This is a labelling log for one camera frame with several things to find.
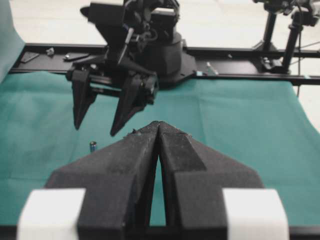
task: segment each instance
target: screw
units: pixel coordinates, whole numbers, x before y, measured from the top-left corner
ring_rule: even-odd
[[[90,67],[93,69],[93,70],[97,70],[98,66],[96,64],[91,64]]]
[[[97,142],[91,141],[90,142],[90,153],[93,153],[97,149]]]
[[[49,56],[49,57],[52,57],[53,55],[55,55],[55,49],[53,47],[50,47],[49,49],[45,50],[46,51],[46,54]]]

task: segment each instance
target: teal fabric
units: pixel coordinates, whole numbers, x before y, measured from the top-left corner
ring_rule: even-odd
[[[287,82],[189,80],[160,91],[116,137],[109,131],[117,98],[98,96],[79,131],[71,84],[46,72],[11,74],[0,85],[0,224],[15,224],[28,193],[52,170],[102,148],[132,129],[162,120],[256,169],[275,188],[289,224],[320,225],[320,135]],[[161,168],[151,224],[164,225]]]
[[[9,0],[0,0],[0,83],[16,62],[24,45],[14,28]]]

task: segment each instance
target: white block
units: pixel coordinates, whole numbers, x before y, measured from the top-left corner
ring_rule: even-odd
[[[289,240],[289,226],[274,189],[224,188],[228,240]]]
[[[20,215],[17,240],[78,240],[84,188],[33,190]]]

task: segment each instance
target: metal rod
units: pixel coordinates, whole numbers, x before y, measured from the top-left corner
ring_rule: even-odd
[[[98,76],[98,75],[89,75],[89,78],[91,79],[91,83],[93,84],[102,84],[105,86],[112,86],[113,82],[111,77],[107,76]]]
[[[295,24],[290,25],[289,28],[290,28],[290,35],[289,35],[288,43],[286,45],[286,49],[285,49],[283,61],[282,61],[282,66],[286,71],[289,70],[290,63],[296,49],[298,36],[300,34],[300,31],[302,31],[301,27]]]
[[[271,39],[274,33],[277,15],[269,12],[263,36],[263,51],[269,51],[271,47]]]
[[[269,57],[274,59],[279,59],[284,56],[285,49],[280,49],[277,51],[253,51],[252,48],[219,48],[219,47],[188,47],[187,53],[194,57],[208,57],[208,58],[218,58],[227,57],[231,55],[238,58],[259,58],[259,57]],[[298,49],[293,52],[295,58],[320,58],[320,53],[317,50],[302,50],[299,53]]]
[[[224,74],[208,75],[208,76],[196,76],[195,79],[204,80],[252,80],[252,81],[287,81],[292,83],[293,86],[300,85],[320,85],[320,76],[298,76],[287,74]]]

